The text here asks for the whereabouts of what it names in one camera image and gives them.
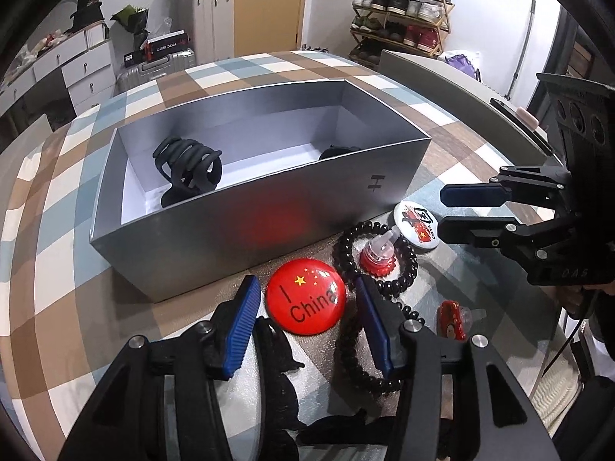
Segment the white round pin badge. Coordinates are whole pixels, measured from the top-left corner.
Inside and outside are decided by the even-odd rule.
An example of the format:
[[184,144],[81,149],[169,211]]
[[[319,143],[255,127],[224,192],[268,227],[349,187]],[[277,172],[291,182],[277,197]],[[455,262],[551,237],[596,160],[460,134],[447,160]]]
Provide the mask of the white round pin badge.
[[393,221],[415,249],[432,251],[438,247],[438,220],[422,205],[410,200],[399,202],[393,210]]

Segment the red China pin badge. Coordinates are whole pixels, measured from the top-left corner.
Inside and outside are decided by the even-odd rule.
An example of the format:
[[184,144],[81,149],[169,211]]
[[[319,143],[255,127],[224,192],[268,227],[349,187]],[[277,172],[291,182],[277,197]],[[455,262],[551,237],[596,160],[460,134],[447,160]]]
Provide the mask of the red China pin badge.
[[272,320],[285,331],[314,336],[328,331],[343,317],[346,287],[327,263],[294,259],[271,275],[265,304]]

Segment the black bat hair clip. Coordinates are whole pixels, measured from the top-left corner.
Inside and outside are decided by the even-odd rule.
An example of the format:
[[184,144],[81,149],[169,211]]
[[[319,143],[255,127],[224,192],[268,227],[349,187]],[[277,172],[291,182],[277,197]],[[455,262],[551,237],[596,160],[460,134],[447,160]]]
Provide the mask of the black bat hair clip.
[[311,425],[298,418],[299,402],[290,371],[304,364],[293,357],[284,331],[269,317],[258,317],[253,328],[262,392],[259,459],[298,457],[299,445],[355,445],[365,443],[366,413],[334,415]]

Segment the red small toy bottle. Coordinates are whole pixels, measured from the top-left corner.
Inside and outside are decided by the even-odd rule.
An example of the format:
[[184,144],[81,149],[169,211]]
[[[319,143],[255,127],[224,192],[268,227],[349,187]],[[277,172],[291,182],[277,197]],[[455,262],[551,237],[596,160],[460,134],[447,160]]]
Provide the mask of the red small toy bottle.
[[399,237],[399,229],[393,227],[370,239],[361,252],[360,267],[376,278],[383,278],[392,273],[396,266],[395,242]]

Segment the grey bed footboard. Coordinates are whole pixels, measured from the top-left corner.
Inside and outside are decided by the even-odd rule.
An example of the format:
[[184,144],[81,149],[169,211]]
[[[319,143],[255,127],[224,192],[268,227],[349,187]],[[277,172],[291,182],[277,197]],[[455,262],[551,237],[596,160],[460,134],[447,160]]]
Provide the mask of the grey bed footboard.
[[509,101],[444,61],[386,50],[378,71],[445,109],[512,163],[542,164],[552,157],[541,130],[530,131],[519,117],[509,119],[491,103],[501,101],[512,113]]

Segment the grey cardboard box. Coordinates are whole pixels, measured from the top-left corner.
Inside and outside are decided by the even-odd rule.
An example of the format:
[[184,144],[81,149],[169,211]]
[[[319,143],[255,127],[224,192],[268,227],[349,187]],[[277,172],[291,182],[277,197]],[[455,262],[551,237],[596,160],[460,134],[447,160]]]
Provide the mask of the grey cardboard box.
[[[211,191],[164,205],[154,164],[170,136],[219,154]],[[90,242],[151,302],[212,283],[391,210],[429,136],[346,80],[247,88],[118,128]]]

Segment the plaid bed sheet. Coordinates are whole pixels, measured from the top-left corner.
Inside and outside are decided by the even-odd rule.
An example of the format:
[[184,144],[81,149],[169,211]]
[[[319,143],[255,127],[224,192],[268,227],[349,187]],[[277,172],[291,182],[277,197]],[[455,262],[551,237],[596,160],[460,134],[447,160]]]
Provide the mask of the plaid bed sheet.
[[[413,201],[440,210],[440,188],[448,183],[486,181],[508,161],[451,114],[399,83],[314,51],[256,54],[209,63],[151,81],[94,106],[45,142],[35,143],[17,164],[7,205],[1,205],[1,383],[2,404],[41,460],[56,460],[66,436],[97,382],[126,340],[173,337],[232,295],[248,272],[265,286],[280,263],[272,261],[152,305],[110,269],[89,243],[95,193],[116,128],[158,113],[179,101],[243,86],[287,80],[347,79],[385,103],[400,107],[432,142],[411,186]],[[486,309],[473,331],[487,335],[528,395],[565,337],[560,310],[539,288],[525,282],[516,264],[490,250],[439,245],[419,255],[419,273],[402,300],[434,327],[442,300],[456,298]],[[299,418],[311,423],[327,413],[344,414],[363,403],[343,370],[335,369],[339,326],[315,337],[289,335],[294,357],[306,366],[289,373],[299,398]],[[255,457],[259,417],[258,379],[250,342],[242,367],[217,384],[233,400],[222,404],[233,457]],[[389,414],[396,396],[378,403],[372,415]]]

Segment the wooden shoe rack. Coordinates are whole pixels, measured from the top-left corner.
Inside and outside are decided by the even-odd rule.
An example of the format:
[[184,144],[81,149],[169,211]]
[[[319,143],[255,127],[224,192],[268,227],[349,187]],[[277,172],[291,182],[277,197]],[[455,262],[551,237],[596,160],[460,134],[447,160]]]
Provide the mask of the wooden shoe rack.
[[375,69],[385,51],[437,58],[450,35],[451,0],[352,0],[349,58]]

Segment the silver suitcase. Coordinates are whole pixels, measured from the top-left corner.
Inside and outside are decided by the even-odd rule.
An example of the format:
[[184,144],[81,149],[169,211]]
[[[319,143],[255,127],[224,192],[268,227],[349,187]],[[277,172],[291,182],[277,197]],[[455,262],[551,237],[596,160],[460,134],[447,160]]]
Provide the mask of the silver suitcase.
[[124,68],[117,78],[117,92],[124,93],[151,80],[183,71],[196,65],[196,55],[192,49],[174,52],[159,60]]

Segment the wooden door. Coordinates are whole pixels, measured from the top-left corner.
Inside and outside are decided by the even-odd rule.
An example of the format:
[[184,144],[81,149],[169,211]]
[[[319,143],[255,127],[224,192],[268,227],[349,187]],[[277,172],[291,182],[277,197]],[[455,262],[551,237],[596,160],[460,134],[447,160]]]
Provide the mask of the wooden door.
[[234,0],[234,52],[243,56],[297,48],[305,2]]

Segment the white drawer desk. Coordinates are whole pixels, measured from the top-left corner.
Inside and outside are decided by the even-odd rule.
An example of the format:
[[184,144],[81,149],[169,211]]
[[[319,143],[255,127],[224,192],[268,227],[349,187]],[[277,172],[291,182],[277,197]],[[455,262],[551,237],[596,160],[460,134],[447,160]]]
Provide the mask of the white drawer desk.
[[113,42],[103,21],[69,35],[9,81],[1,90],[1,114],[9,111],[38,83],[60,72],[75,113],[80,116],[116,92]]

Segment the black hat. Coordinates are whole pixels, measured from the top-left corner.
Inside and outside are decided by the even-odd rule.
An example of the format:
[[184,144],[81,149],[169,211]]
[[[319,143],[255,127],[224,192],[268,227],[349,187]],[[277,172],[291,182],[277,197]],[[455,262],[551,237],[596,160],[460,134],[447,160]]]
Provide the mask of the black hat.
[[72,27],[70,33],[75,33],[89,25],[101,21],[103,14],[100,0],[77,0],[77,10],[71,15]]

